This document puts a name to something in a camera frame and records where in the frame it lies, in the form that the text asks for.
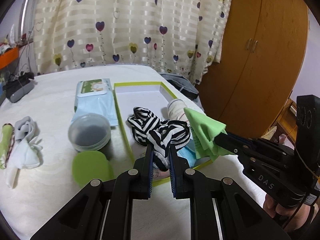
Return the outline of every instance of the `black and white striped fabric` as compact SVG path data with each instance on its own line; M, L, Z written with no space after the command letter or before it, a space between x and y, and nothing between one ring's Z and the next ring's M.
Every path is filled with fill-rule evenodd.
M161 171L169 169L169 147L175 144L178 150L190 141L190 128L184 121L160 121L149 109L135 107L128 118L132 125L132 134L137 143L154 145L153 167Z

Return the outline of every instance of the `green cloth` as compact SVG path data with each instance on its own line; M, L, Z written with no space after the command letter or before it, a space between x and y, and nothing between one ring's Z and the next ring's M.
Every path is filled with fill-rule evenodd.
M93 179L107 181L114 179L113 169L106 156L98 151L80 152L73 159L72 175L83 188Z
M9 151L12 133L12 125L8 124L2 127L2 140L0 143L0 169L5 168L5 160L7 159L7 153Z
M214 162L220 155L233 154L214 143L214 138L220 133L226 133L226 125L190 108L184 108L190 122L193 141L196 148L196 158L209 156Z

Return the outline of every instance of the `shelf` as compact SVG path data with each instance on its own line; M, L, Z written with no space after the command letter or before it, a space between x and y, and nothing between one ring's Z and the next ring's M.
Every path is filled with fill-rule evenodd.
M12 61L19 57L19 48L15 47L0 56L0 69L9 65Z

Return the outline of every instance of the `green round pad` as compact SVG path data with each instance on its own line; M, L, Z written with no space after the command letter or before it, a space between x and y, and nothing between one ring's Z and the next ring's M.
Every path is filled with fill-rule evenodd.
M110 162L103 153L98 151L78 153L73 159L72 175L81 188L93 179L102 181L114 179Z

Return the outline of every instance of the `wall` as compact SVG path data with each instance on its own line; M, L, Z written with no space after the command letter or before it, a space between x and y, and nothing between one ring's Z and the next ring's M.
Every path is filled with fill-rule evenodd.
M290 98L313 94L320 97L320 26L309 11L309 33L306 54Z
M19 28L19 18L21 12L21 6L24 0L15 0L7 14L4 16L2 22L0 23L0 40L2 41L7 34L10 33L12 24L15 24L15 37L17 39L18 28Z
M10 9L8 10L7 14L4 16L4 19L0 23L0 41L2 41L7 34L10 33L11 27L15 24L15 40L18 40L18 28L19 28L19 20L20 20L20 13L22 9L22 4L24 0L15 0ZM19 72L21 70L27 71L31 70L35 74L37 73L36 70L36 60L35 54L33 50L33 43L29 44L28 47L22 47L19 50L20 53L20 61L19 61ZM5 68L5 70L13 70L16 68L16 64L18 61L14 61L11 63L10 66Z

